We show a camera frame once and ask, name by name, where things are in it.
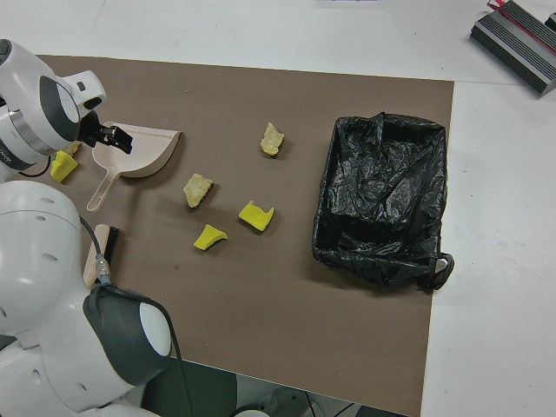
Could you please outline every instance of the black plastic bag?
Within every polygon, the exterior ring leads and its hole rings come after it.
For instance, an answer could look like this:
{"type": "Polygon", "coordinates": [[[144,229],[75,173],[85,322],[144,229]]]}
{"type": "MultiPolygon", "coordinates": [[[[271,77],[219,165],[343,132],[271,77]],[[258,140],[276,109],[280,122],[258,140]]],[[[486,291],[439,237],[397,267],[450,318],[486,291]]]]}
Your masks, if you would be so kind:
{"type": "Polygon", "coordinates": [[[338,119],[314,218],[314,257],[382,286],[440,288],[453,269],[452,256],[440,252],[446,179],[443,126],[384,113],[338,119]]]}

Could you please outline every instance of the white table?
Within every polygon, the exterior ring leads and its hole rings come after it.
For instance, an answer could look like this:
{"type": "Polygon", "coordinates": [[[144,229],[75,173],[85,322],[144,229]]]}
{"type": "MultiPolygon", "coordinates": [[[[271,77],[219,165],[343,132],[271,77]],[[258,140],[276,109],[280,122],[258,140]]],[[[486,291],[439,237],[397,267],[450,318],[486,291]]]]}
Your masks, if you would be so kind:
{"type": "MultiPolygon", "coordinates": [[[[519,3],[543,21],[556,11],[519,3]]],[[[433,299],[422,415],[553,415],[556,92],[539,100],[469,41],[489,11],[485,0],[3,2],[0,37],[37,54],[455,80],[442,247],[457,263],[433,299]]]]}

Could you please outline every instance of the dustpan handle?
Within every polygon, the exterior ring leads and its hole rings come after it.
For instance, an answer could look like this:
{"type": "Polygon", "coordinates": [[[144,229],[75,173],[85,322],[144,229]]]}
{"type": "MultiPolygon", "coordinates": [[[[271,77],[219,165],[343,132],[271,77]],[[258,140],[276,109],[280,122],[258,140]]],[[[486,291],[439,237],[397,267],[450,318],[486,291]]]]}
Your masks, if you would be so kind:
{"type": "Polygon", "coordinates": [[[106,176],[104,177],[101,185],[98,186],[96,189],[95,194],[91,197],[89,204],[87,204],[88,211],[98,211],[100,207],[103,206],[104,200],[108,196],[114,184],[116,184],[116,180],[120,176],[120,173],[116,170],[109,168],[106,176]]]}

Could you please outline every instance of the brown table surface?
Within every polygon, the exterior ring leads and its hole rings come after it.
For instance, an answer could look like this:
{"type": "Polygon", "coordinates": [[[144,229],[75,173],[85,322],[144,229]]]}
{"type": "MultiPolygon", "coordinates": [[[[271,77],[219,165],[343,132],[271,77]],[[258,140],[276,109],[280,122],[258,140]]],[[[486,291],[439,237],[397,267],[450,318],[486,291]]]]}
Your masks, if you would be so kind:
{"type": "MultiPolygon", "coordinates": [[[[402,414],[418,415],[431,297],[373,288],[311,254],[313,217],[334,121],[386,111],[448,128],[453,83],[104,58],[45,56],[60,76],[93,70],[109,98],[101,121],[180,130],[157,174],[120,178],[96,214],[104,170],[82,147],[64,185],[89,222],[118,227],[113,279],[170,312],[184,359],[402,414]],[[268,122],[286,137],[259,147],[268,122]],[[215,181],[197,209],[182,187],[215,181]],[[238,219],[276,207],[264,233],[238,219]],[[204,225],[229,239],[193,247],[204,225]]],[[[89,240],[83,241],[83,253],[89,240]]]]}

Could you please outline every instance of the white dustpan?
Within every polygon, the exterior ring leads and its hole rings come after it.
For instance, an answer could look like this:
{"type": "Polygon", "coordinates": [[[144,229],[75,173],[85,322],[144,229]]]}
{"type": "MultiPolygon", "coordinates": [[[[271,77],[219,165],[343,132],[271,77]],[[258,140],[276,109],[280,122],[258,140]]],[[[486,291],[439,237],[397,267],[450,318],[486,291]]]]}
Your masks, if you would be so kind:
{"type": "Polygon", "coordinates": [[[93,158],[106,169],[106,176],[87,204],[88,211],[98,211],[120,175],[140,177],[153,175],[164,166],[174,152],[180,132],[143,128],[131,124],[106,122],[133,137],[133,149],[127,155],[113,146],[95,146],[93,158]]]}

